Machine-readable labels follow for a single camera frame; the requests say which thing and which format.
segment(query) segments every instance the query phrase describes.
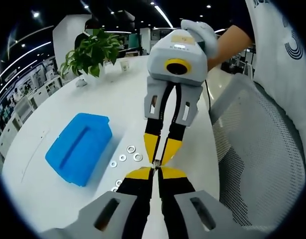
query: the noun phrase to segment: gray chair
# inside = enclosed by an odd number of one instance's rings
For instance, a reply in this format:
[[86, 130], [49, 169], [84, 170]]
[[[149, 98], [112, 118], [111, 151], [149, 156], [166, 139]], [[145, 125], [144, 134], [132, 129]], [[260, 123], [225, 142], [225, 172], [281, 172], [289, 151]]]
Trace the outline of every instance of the gray chair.
[[273, 230], [306, 180], [292, 121], [260, 85], [236, 74], [210, 111], [219, 160], [220, 202], [249, 229]]

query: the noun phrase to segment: gray gripper housing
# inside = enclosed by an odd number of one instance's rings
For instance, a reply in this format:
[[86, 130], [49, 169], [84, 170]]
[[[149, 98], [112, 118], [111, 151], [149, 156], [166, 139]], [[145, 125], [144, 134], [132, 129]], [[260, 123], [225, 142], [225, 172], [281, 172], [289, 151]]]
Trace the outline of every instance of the gray gripper housing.
[[[162, 102], [162, 97], [164, 95], [165, 89], [167, 87], [167, 81], [153, 79], [151, 76], [147, 77], [147, 95], [144, 100], [144, 109], [145, 109], [145, 117], [151, 119], [158, 119], [160, 113], [160, 107]], [[197, 102], [203, 92], [202, 86], [191, 86], [181, 84], [182, 88], [182, 98], [181, 98], [181, 106], [178, 113], [178, 117], [176, 119], [176, 123], [190, 126], [197, 115], [198, 108]], [[157, 101], [155, 104], [154, 113], [150, 113], [151, 104], [153, 97], [157, 97]], [[189, 111], [186, 120], [183, 120], [185, 107], [189, 103]]]
[[[78, 219], [64, 229], [41, 233], [43, 239], [122, 239], [123, 229], [136, 196], [106, 192], [80, 210]], [[189, 239], [262, 239], [265, 233], [248, 231], [233, 221], [232, 212], [205, 191], [175, 195]], [[105, 231], [96, 228], [108, 219]]]

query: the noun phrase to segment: green plant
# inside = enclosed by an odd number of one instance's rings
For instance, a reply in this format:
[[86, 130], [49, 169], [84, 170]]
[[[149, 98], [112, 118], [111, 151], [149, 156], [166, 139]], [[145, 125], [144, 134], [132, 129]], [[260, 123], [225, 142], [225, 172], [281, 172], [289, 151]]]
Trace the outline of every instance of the green plant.
[[117, 40], [117, 35], [106, 33], [103, 29], [95, 29], [94, 34], [81, 41], [75, 50], [69, 51], [66, 60], [60, 67], [62, 78], [72, 69], [78, 76], [79, 71], [84, 70], [87, 74], [95, 77], [100, 75], [99, 64], [104, 61], [111, 61], [115, 64], [118, 49], [121, 42]]

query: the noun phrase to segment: small washer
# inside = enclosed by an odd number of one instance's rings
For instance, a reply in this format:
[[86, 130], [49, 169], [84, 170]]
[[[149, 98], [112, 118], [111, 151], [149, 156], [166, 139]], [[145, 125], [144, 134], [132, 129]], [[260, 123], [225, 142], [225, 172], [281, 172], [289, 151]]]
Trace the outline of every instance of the small washer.
[[120, 160], [121, 162], [124, 162], [124, 161], [127, 160], [127, 156], [126, 156], [125, 154], [121, 154], [121, 155], [119, 156], [119, 160]]
[[112, 168], [116, 168], [117, 167], [117, 162], [116, 161], [112, 161], [111, 163], [109, 163], [110, 164], [110, 166], [112, 167]]
[[141, 155], [141, 154], [139, 154], [139, 153], [136, 153], [136, 154], [134, 154], [133, 159], [134, 159], [134, 161], [136, 161], [136, 162], [142, 161], [143, 155]]
[[117, 190], [118, 190], [118, 187], [113, 187], [113, 188], [111, 189], [112, 192], [116, 192]]
[[134, 153], [136, 151], [136, 148], [134, 145], [130, 145], [129, 147], [127, 147], [126, 151], [128, 153]]
[[116, 182], [115, 182], [115, 186], [116, 187], [119, 187], [121, 184], [122, 184], [122, 180], [118, 179]]

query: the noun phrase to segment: gloved hand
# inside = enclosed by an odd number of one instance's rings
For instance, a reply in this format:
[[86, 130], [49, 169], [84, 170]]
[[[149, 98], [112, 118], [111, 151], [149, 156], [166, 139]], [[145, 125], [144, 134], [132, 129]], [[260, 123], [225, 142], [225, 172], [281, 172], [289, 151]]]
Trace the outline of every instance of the gloved hand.
[[213, 58], [218, 54], [217, 36], [207, 23], [182, 20], [181, 27], [187, 30], [201, 47], [200, 43], [204, 42], [203, 51], [207, 58]]

